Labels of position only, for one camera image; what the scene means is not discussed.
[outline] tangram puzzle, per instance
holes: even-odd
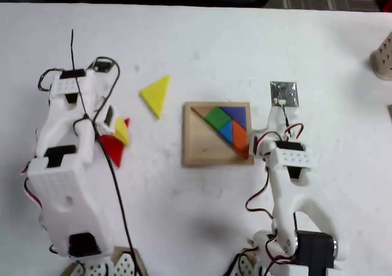
[[[184,106],[184,156],[188,166],[250,164],[249,103],[188,102]]]

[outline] white table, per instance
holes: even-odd
[[[38,209],[18,171],[31,159],[47,113],[37,90],[47,68],[100,55],[122,69],[113,103],[131,118],[132,145],[118,180],[130,234],[150,275],[222,275],[246,237],[270,222],[244,208],[265,181],[264,164],[181,167],[182,104],[250,101],[253,128],[265,126],[270,81],[296,81],[304,141],[317,152],[319,183],[344,215],[347,275],[392,271],[392,83],[377,79],[370,52],[392,30],[385,13],[100,5],[0,5],[0,267],[2,275],[56,275],[67,259],[48,252]],[[170,74],[164,116],[155,120],[138,92]],[[91,187],[126,245],[107,165]],[[270,193],[256,204],[271,209]]]

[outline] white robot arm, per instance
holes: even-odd
[[[317,187],[311,148],[298,139],[303,124],[296,83],[272,82],[271,98],[267,128],[250,135],[249,154],[265,159],[274,200],[272,232],[261,230],[253,238],[254,275],[343,276],[335,261],[347,257],[349,245],[338,213]],[[321,232],[298,230],[296,211]]]
[[[46,89],[50,93],[48,117],[37,134],[35,158],[27,170],[29,191],[42,208],[41,224],[48,231],[52,250],[61,256],[91,259],[113,252],[108,224],[86,181],[96,139],[90,119],[94,118],[100,135],[118,135],[124,143],[128,139],[127,133],[117,132],[124,124],[115,108],[102,104],[107,91],[97,89],[102,81],[99,76],[113,67],[107,59],[97,58],[86,70],[55,73],[51,88]]]

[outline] puzzle piece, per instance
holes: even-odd
[[[143,100],[158,118],[162,115],[169,80],[170,76],[167,75],[140,92]]]

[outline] black wire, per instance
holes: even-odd
[[[73,53],[73,50],[72,50],[72,44],[73,44],[73,42],[74,42],[74,30],[72,30],[72,33],[71,33],[71,57],[72,57],[72,67],[73,67],[73,69],[75,70],[74,53]],[[119,69],[119,66],[118,66],[118,76],[117,76],[115,82],[113,83],[113,86],[112,86],[111,89],[110,89],[110,92],[109,92],[109,94],[108,94],[108,97],[110,96],[111,92],[113,91],[114,85],[116,84],[116,82],[117,82],[117,80],[118,80],[118,78],[119,78],[119,75],[120,75],[120,69]],[[78,84],[78,92],[79,92],[79,94],[80,94],[80,99],[81,99],[81,101],[83,102],[83,96],[82,96],[82,94],[81,94],[79,84]],[[99,110],[101,110],[101,109],[104,107],[104,105],[106,104],[106,101],[107,101],[108,97],[104,100],[104,103],[101,105],[101,107],[100,107]],[[124,228],[125,228],[125,232],[126,232],[127,240],[128,240],[128,244],[129,244],[130,256],[131,256],[131,258],[132,258],[132,261],[133,261],[134,264],[135,264],[134,274],[135,274],[135,276],[136,276],[137,273],[139,273],[139,275],[142,276],[140,267],[139,267],[139,265],[138,265],[138,263],[137,263],[137,259],[136,259],[136,256],[135,256],[135,250],[134,250],[134,247],[133,247],[133,245],[132,245],[132,241],[131,241],[131,239],[130,239],[129,230],[128,230],[128,224],[127,224],[127,220],[126,220],[126,216],[125,216],[125,211],[124,211],[124,206],[123,206],[123,200],[122,200],[122,198],[121,198],[120,189],[119,189],[119,187],[118,187],[117,178],[116,178],[116,173],[115,173],[115,170],[113,169],[113,164],[111,163],[110,157],[108,156],[108,154],[107,154],[107,152],[106,152],[106,150],[105,150],[104,144],[102,143],[102,139],[101,139],[101,137],[100,137],[100,135],[99,135],[99,133],[98,133],[97,126],[96,126],[95,121],[94,121],[94,120],[96,119],[97,115],[99,114],[99,110],[98,110],[97,114],[95,115],[94,119],[91,120],[91,119],[89,118],[89,116],[88,116],[88,114],[87,114],[87,111],[86,111],[86,108],[85,108],[84,106],[83,106],[83,109],[84,109],[84,111],[85,111],[85,116],[84,116],[85,119],[89,119],[89,120],[91,121],[91,125],[92,125],[92,127],[93,127],[93,129],[94,129],[94,132],[95,132],[95,134],[96,134],[97,140],[98,140],[99,145],[100,145],[100,147],[101,147],[101,149],[102,149],[102,152],[104,153],[104,156],[105,156],[106,161],[107,161],[107,163],[108,163],[108,166],[109,166],[111,175],[112,175],[112,177],[113,177],[113,182],[114,182],[114,184],[115,184],[116,193],[117,193],[117,197],[118,197],[118,202],[119,202],[119,205],[120,205],[122,221],[123,221],[123,223],[124,223]]]
[[[287,128],[288,126],[290,126],[290,123],[288,122],[288,118],[287,118],[286,110],[285,110],[285,108],[284,108],[284,105],[281,105],[280,107],[281,107],[281,108],[282,108],[282,110],[283,110],[284,119],[285,119],[285,122],[286,122],[286,128]],[[291,135],[292,135],[292,131],[291,131],[291,129],[288,131],[288,134],[289,134],[289,135],[290,135],[290,137],[291,137]]]
[[[230,263],[230,265],[229,265],[227,271],[225,272],[225,274],[223,274],[223,276],[229,276],[229,275],[230,275],[230,273],[231,273],[232,270],[234,269],[235,263],[237,262],[237,259],[238,259],[239,257],[241,257],[242,255],[245,255],[245,253],[247,253],[247,252],[254,252],[254,251],[256,251],[256,250],[258,250],[258,247],[248,248],[248,249],[244,250],[242,253],[237,253],[237,254],[235,255],[235,257],[233,258],[233,261]]]
[[[268,265],[267,269],[264,272],[264,276],[267,276],[268,272],[270,271],[271,267],[275,264],[274,261],[271,261],[270,264]]]
[[[296,230],[298,230],[298,225],[296,223],[296,214],[295,214],[295,212],[293,213],[293,217],[294,217],[294,228],[295,228],[295,231],[296,231]]]
[[[75,62],[74,62],[74,30],[71,31],[71,60],[72,60],[72,70],[75,71]],[[87,114],[86,107],[85,107],[85,101],[83,100],[83,97],[81,96],[81,91],[80,91],[80,86],[79,86],[79,81],[78,78],[75,76],[76,80],[76,85],[78,86],[78,92],[80,94],[80,100],[81,100],[81,105],[83,106],[83,111],[85,111],[85,114]]]
[[[64,70],[64,69],[60,69],[60,68],[51,68],[51,69],[46,70],[43,74],[41,74],[41,76],[40,76],[40,78],[39,78],[39,81],[38,81],[38,90],[39,90],[39,91],[50,91],[50,88],[43,88],[43,87],[42,87],[43,79],[45,78],[45,76],[46,76],[49,72],[52,72],[52,71],[63,71],[63,70]]]
[[[54,255],[58,255],[59,253],[53,247],[54,247],[53,244],[51,246],[49,246],[49,252],[51,252]]]
[[[81,268],[83,269],[83,274],[82,274],[82,276],[84,276],[85,273],[86,273],[86,267],[85,267],[85,265],[84,265],[81,261],[76,261],[76,263],[78,263],[79,265],[81,265]]]
[[[121,73],[121,69],[120,69],[119,64],[118,64],[114,59],[109,58],[109,57],[104,57],[104,56],[99,56],[99,57],[97,57],[97,58],[95,59],[95,61],[94,61],[94,63],[93,63],[92,66],[94,67],[95,62],[97,62],[98,60],[101,60],[101,59],[109,60],[109,61],[111,61],[112,63],[114,63],[114,65],[117,67],[117,76],[116,76],[116,79],[115,79],[115,81],[113,82],[113,84],[112,84],[112,86],[111,86],[111,88],[110,88],[110,90],[109,90],[108,95],[104,98],[104,101],[102,102],[101,106],[100,106],[100,107],[98,108],[98,110],[97,110],[97,113],[95,114],[94,118],[92,119],[94,122],[96,122],[99,113],[101,112],[102,108],[106,105],[106,103],[107,103],[109,97],[111,96],[111,93],[113,92],[113,90],[114,90],[114,88],[115,88],[115,86],[116,86],[116,84],[117,84],[118,78],[120,77],[120,73]]]

